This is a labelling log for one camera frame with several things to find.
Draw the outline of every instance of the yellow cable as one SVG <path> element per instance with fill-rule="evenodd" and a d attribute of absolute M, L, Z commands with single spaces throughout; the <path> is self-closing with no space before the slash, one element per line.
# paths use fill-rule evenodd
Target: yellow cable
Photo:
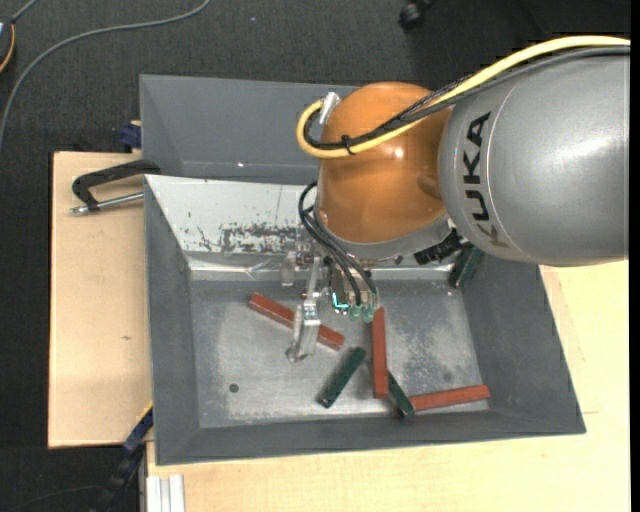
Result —
<path fill-rule="evenodd" d="M 16 47 L 16 29 L 14 25 L 9 25 L 9 30 L 11 30 L 11 44 L 9 45 L 9 52 L 7 53 L 7 58 L 4 62 L 0 62 L 0 73 L 9 65 L 9 61 L 11 60 L 11 56 L 13 55 L 13 50 Z"/>
<path fill-rule="evenodd" d="M 567 50 L 570 48 L 578 48 L 582 46 L 629 46 L 631 45 L 631 41 L 628 39 L 621 39 L 618 37 L 608 37 L 608 36 L 573 36 L 573 37 L 564 37 L 560 39 L 553 39 L 551 41 L 546 41 L 544 43 L 540 43 L 529 48 L 525 48 L 524 50 L 520 50 L 519 52 L 514 53 L 513 55 L 509 55 L 504 59 L 496 62 L 495 64 L 479 71 L 475 75 L 469 77 L 467 80 L 462 82 L 460 85 L 455 87 L 453 90 L 448 93 L 442 95 L 441 97 L 435 99 L 433 102 L 429 103 L 429 106 L 437 105 L 442 101 L 446 101 L 450 98 L 463 94 L 474 87 L 478 87 L 491 80 L 495 76 L 507 71 L 508 69 L 521 64 L 529 59 L 539 57 L 541 55 L 559 51 L 559 50 Z M 300 148 L 307 154 L 314 156 L 316 158 L 342 158 L 345 156 L 349 156 L 350 153 L 346 148 L 339 149 L 319 149 L 307 142 L 305 139 L 305 125 L 308 119 L 317 111 L 322 108 L 323 102 L 322 100 L 316 101 L 312 105 L 310 105 L 300 116 L 298 120 L 298 125 L 296 127 L 296 139 L 298 140 L 298 144 Z M 389 131 L 384 135 L 380 135 L 375 139 L 368 140 L 366 142 L 362 142 L 360 144 L 351 146 L 349 149 L 351 153 L 362 153 L 363 151 L 367 151 L 372 149 L 383 142 L 386 142 L 398 135 L 411 130 L 418 123 L 422 122 L 423 119 L 419 119 L 412 123 L 409 123 L 405 126 L 397 128 L 395 130 Z"/>

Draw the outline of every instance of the red block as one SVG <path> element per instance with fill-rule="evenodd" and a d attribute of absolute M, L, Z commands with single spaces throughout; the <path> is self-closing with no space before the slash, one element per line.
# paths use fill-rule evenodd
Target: red block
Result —
<path fill-rule="evenodd" d="M 387 369 L 387 334 L 384 308 L 378 308 L 371 322 L 371 360 L 373 366 L 373 397 L 387 398 L 389 370 Z"/>
<path fill-rule="evenodd" d="M 437 409 L 438 407 L 446 407 L 447 405 L 466 404 L 469 402 L 477 402 L 490 398 L 489 388 L 487 386 L 467 386 L 465 388 L 449 389 L 447 391 L 439 391 L 437 393 L 428 393 L 426 395 L 410 396 L 409 400 L 416 411 L 425 411 L 427 409 Z"/>
<path fill-rule="evenodd" d="M 261 315 L 293 329 L 294 312 L 275 300 L 268 299 L 259 293 L 254 293 L 249 301 L 249 307 Z M 333 329 L 321 325 L 318 331 L 318 341 L 333 350 L 339 350 L 344 343 L 344 336 Z"/>

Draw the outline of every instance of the kuka logo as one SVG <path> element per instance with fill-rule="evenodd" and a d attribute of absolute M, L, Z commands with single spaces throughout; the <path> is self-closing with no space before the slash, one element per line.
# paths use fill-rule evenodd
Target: kuka logo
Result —
<path fill-rule="evenodd" d="M 464 151 L 462 161 L 464 163 L 465 174 L 462 176 L 462 181 L 465 185 L 471 187 L 465 189 L 466 198 L 468 200 L 475 201 L 477 203 L 476 206 L 480 209 L 479 212 L 476 211 L 472 213 L 473 218 L 476 221 L 477 228 L 489 239 L 491 245 L 495 247 L 509 247 L 506 243 L 501 242 L 498 239 L 498 230 L 493 225 L 493 222 L 489 217 L 489 210 L 487 209 L 482 191 L 473 188 L 474 186 L 482 184 L 480 176 L 476 174 L 476 170 L 480 163 L 480 156 L 482 153 L 482 128 L 484 127 L 484 123 L 489 120 L 490 115 L 491 112 L 487 112 L 477 119 L 474 119 L 469 124 L 467 140 L 476 146 L 477 151 L 473 160 L 469 158 L 466 150 Z"/>

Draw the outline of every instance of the gray carpet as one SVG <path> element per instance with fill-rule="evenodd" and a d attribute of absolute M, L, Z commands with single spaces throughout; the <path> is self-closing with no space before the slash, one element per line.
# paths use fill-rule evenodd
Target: gray carpet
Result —
<path fill-rule="evenodd" d="M 0 0 L 0 15 L 23 0 Z M 17 26 L 0 74 L 0 109 L 21 71 L 70 35 L 184 12 L 198 0 L 41 0 Z M 528 0 L 549 36 L 630 36 L 630 0 Z M 401 0 L 213 0 L 170 27 L 103 35 L 43 62 L 14 105 L 0 154 L 0 512 L 86 510 L 118 461 L 115 448 L 46 450 L 49 154 L 124 151 L 138 118 L 138 75 L 441 86 L 540 32 L 517 2 L 439 0 L 423 26 L 397 24 Z M 51 493 L 47 499 L 31 501 Z M 135 490 L 122 510 L 135 510 Z"/>

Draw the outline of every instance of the wooden table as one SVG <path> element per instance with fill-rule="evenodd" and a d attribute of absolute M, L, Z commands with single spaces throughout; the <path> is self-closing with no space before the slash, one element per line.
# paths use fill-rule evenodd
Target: wooden table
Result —
<path fill-rule="evenodd" d="M 55 155 L 50 447 L 120 443 L 151 398 L 142 205 L 68 214 L 76 176 L 136 158 Z M 146 470 L 188 512 L 630 510 L 628 272 L 542 268 L 585 435 L 162 467 L 150 442 Z"/>

